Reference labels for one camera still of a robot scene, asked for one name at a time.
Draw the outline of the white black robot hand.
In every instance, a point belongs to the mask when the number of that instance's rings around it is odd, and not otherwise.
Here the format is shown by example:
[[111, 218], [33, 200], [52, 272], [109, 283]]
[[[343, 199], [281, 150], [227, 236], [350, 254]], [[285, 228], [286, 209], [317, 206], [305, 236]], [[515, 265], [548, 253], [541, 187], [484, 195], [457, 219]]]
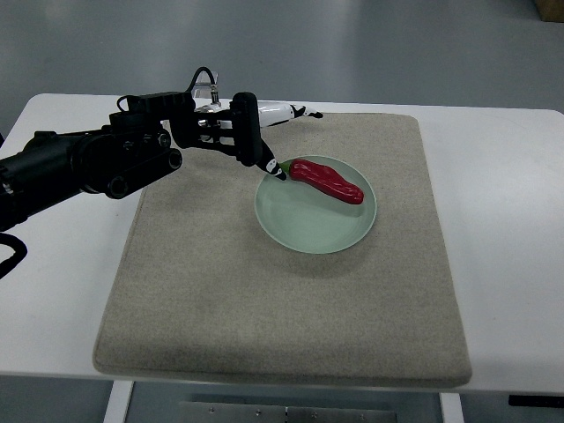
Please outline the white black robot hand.
[[234, 140], [235, 158], [245, 167], [259, 167], [266, 174], [281, 181], [286, 171], [263, 141], [261, 129], [277, 126], [303, 116], [323, 118], [323, 113], [293, 103], [271, 100], [257, 100], [253, 93], [237, 93], [229, 107], [231, 130], [228, 137]]

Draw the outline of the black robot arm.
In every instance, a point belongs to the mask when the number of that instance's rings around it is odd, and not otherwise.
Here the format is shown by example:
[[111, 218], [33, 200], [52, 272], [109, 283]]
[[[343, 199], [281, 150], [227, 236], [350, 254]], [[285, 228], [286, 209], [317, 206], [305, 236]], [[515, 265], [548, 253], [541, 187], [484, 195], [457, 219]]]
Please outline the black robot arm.
[[35, 132], [21, 152], [1, 161], [2, 230], [81, 192], [121, 199], [177, 170], [182, 155], [161, 123], [195, 123], [192, 92], [201, 74], [217, 99], [213, 72], [200, 67], [184, 92], [124, 96], [128, 106], [99, 130]]

